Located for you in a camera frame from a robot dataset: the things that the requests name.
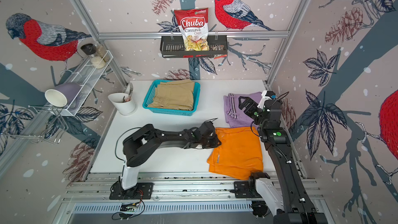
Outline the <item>beige pants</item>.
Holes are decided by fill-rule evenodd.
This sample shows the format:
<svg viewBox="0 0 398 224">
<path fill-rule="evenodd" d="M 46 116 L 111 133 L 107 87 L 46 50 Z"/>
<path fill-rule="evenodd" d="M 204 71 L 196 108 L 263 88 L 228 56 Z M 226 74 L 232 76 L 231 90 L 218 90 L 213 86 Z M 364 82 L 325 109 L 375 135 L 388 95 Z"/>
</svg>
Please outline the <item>beige pants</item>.
<svg viewBox="0 0 398 224">
<path fill-rule="evenodd" d="M 169 110 L 192 111 L 194 105 L 195 82 L 177 80 L 172 82 L 160 82 L 155 88 L 155 94 L 150 108 L 163 108 Z"/>
</svg>

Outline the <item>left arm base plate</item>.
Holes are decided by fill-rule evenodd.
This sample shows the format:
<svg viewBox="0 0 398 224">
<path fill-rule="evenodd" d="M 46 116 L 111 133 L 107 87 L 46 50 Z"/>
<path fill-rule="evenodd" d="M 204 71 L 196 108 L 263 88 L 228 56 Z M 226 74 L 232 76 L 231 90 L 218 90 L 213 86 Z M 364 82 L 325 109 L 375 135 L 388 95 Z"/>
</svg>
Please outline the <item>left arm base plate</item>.
<svg viewBox="0 0 398 224">
<path fill-rule="evenodd" d="M 110 200 L 149 200 L 154 183 L 138 183 L 133 188 L 124 190 L 121 181 L 115 182 L 110 188 Z"/>
</svg>

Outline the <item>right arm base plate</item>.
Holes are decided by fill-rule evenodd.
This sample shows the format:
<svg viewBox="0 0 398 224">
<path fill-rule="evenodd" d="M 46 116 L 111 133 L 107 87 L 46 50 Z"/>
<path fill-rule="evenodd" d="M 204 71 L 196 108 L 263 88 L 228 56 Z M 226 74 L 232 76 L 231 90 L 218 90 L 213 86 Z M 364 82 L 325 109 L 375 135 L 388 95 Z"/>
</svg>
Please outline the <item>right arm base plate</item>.
<svg viewBox="0 0 398 224">
<path fill-rule="evenodd" d="M 234 193 L 237 199 L 260 198 L 251 181 L 235 181 L 233 186 L 230 192 Z"/>
</svg>

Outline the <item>purple pants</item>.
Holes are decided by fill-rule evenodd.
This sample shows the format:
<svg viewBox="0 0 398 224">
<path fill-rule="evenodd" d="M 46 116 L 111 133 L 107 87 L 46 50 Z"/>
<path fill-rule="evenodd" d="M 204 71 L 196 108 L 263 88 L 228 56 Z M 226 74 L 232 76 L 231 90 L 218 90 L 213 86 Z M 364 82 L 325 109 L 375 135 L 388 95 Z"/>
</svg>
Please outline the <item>purple pants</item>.
<svg viewBox="0 0 398 224">
<path fill-rule="evenodd" d="M 257 104 L 261 99 L 261 92 L 252 94 L 233 94 L 223 96 L 224 101 L 224 116 L 226 123 L 229 124 L 230 128 L 249 127 L 252 123 L 252 119 L 248 117 L 243 110 L 239 109 L 239 97 L 249 97 L 254 100 Z"/>
</svg>

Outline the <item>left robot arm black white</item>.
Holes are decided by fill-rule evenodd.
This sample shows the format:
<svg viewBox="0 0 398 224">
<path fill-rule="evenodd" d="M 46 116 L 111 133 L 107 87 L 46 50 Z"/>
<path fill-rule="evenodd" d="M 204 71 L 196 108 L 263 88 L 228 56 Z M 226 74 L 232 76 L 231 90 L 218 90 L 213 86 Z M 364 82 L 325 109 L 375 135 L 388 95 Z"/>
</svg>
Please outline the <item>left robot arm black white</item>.
<svg viewBox="0 0 398 224">
<path fill-rule="evenodd" d="M 156 129 L 152 124 L 137 128 L 123 141 L 124 165 L 120 176 L 121 189 L 130 190 L 137 185 L 140 166 L 160 148 L 212 149 L 221 146 L 212 120 L 199 127 L 179 132 Z"/>
</svg>

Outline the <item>orange pants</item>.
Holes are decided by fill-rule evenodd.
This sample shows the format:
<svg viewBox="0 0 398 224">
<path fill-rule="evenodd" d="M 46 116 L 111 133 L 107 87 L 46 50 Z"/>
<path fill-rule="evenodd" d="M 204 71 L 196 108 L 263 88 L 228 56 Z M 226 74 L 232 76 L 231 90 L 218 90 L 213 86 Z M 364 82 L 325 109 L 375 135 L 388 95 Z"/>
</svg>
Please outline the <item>orange pants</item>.
<svg viewBox="0 0 398 224">
<path fill-rule="evenodd" d="M 250 127 L 216 128 L 221 145 L 207 159 L 209 172 L 248 180 L 263 171 L 263 154 L 257 132 Z"/>
</svg>

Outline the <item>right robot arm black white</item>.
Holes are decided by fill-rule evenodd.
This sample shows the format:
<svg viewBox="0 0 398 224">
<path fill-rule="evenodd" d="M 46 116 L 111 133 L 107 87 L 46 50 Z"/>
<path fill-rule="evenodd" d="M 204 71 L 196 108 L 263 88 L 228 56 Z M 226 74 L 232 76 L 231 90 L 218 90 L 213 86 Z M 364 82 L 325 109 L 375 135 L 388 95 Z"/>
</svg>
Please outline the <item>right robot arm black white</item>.
<svg viewBox="0 0 398 224">
<path fill-rule="evenodd" d="M 281 101 L 273 95 L 259 103 L 249 97 L 239 97 L 239 109 L 257 126 L 260 141 L 268 152 L 278 177 L 277 191 L 266 176 L 253 174 L 255 191 L 265 201 L 275 224 L 326 224 L 327 218 L 310 200 L 293 161 L 287 132 L 281 127 Z"/>
</svg>

